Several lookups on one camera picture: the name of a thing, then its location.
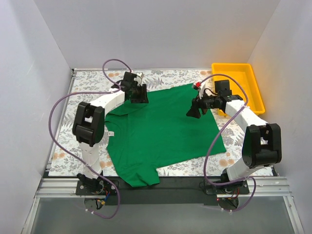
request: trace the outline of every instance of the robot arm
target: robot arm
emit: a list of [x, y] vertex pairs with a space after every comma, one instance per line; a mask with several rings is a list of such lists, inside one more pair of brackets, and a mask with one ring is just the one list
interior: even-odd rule
[[[125, 72], [123, 80], [119, 81], [120, 91], [78, 105], [73, 134], [80, 144], [83, 160], [99, 174], [102, 173], [99, 164], [99, 142], [104, 136], [105, 116], [126, 100], [130, 100], [131, 103], [148, 103], [146, 84], [141, 84], [142, 79], [143, 73]], [[110, 91], [117, 88], [113, 85]], [[77, 177], [89, 191], [97, 193], [101, 189], [98, 176], [86, 166], [82, 174], [79, 173]]]
[[[192, 100], [187, 116], [200, 118], [199, 109], [202, 110], [202, 114], [206, 114], [208, 109], [217, 108], [233, 117], [244, 106], [244, 101], [239, 95], [232, 95], [228, 80], [214, 83], [215, 96], [205, 93], [205, 85], [200, 82], [193, 84], [193, 88], [198, 90], [198, 95]], [[267, 123], [249, 108], [244, 108], [235, 117], [235, 121], [245, 132], [242, 158], [230, 168], [225, 169], [222, 174], [223, 178], [233, 181], [248, 177], [263, 167], [281, 161], [281, 132], [277, 124]]]

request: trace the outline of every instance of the black metal base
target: black metal base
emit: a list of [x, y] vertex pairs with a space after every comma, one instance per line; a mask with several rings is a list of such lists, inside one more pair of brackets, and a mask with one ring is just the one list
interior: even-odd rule
[[[107, 177], [113, 181], [120, 191], [122, 196], [121, 204], [190, 204], [198, 203], [209, 206], [217, 206], [217, 194], [225, 194], [223, 190], [213, 187], [205, 183], [203, 177], [160, 177], [160, 183], [133, 188], [120, 177]], [[219, 177], [210, 177], [213, 182], [220, 181]], [[239, 188], [240, 194], [248, 194], [248, 186], [244, 181], [243, 186]], [[86, 188], [81, 187], [82, 183], [77, 183], [76, 195], [94, 195]], [[105, 205], [116, 205], [117, 196], [114, 196], [115, 191], [111, 191], [109, 199]]]

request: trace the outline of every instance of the green t-shirt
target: green t-shirt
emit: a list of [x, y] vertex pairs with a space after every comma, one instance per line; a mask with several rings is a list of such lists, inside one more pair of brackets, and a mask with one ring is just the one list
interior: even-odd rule
[[[133, 187], [159, 183], [156, 168], [205, 156], [219, 129], [210, 111], [187, 117], [197, 91], [192, 85], [148, 93], [149, 104], [126, 101], [107, 114], [114, 132], [107, 146], [118, 175]], [[212, 154], [225, 152], [219, 138]]]

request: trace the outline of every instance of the table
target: table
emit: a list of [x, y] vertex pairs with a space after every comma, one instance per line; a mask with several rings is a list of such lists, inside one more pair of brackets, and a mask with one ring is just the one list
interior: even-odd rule
[[[207, 70], [135, 70], [134, 72], [143, 72], [144, 83], [147, 84], [148, 91], [169, 89], [171, 87], [193, 83], [204, 79], [211, 71]], [[112, 85], [102, 71], [77, 71], [71, 84], [71, 92], [81, 91], [106, 91]], [[114, 81], [123, 78], [124, 71], [107, 71], [108, 76]], [[208, 87], [213, 88], [212, 80], [207, 81]], [[79, 144], [76, 137], [72, 134], [72, 126], [78, 104], [81, 101], [90, 102], [100, 95], [74, 95], [68, 100], [61, 125], [58, 131], [58, 141], [66, 149], [81, 157]], [[217, 110], [212, 110], [219, 129], [229, 119], [217, 115]], [[222, 171], [233, 165], [241, 157], [241, 149], [244, 139], [244, 132], [240, 127], [232, 122], [222, 134], [223, 142], [226, 148], [225, 153], [210, 156], [207, 166], [208, 176], [219, 176]], [[110, 159], [106, 146], [108, 144], [108, 132], [105, 129], [104, 137], [100, 142], [100, 165], [104, 176], [117, 176], [114, 165]], [[70, 155], [67, 155], [59, 147], [54, 147], [50, 157], [51, 168], [49, 176], [76, 176], [81, 173], [82, 164]], [[181, 163], [176, 163], [166, 167], [158, 168], [159, 176], [202, 176], [203, 175], [204, 156], [194, 158]], [[261, 169], [254, 173], [255, 176], [272, 176], [270, 167]]]

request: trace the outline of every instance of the gray floor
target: gray floor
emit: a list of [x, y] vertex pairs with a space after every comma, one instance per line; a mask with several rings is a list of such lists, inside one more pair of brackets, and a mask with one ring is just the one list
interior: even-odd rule
[[[244, 203], [247, 197], [240, 198]], [[111, 214], [115, 206], [100, 211]], [[122, 205], [111, 220], [85, 212], [83, 198], [41, 198], [32, 234], [294, 233], [283, 197], [254, 197], [230, 214], [201, 204]]]

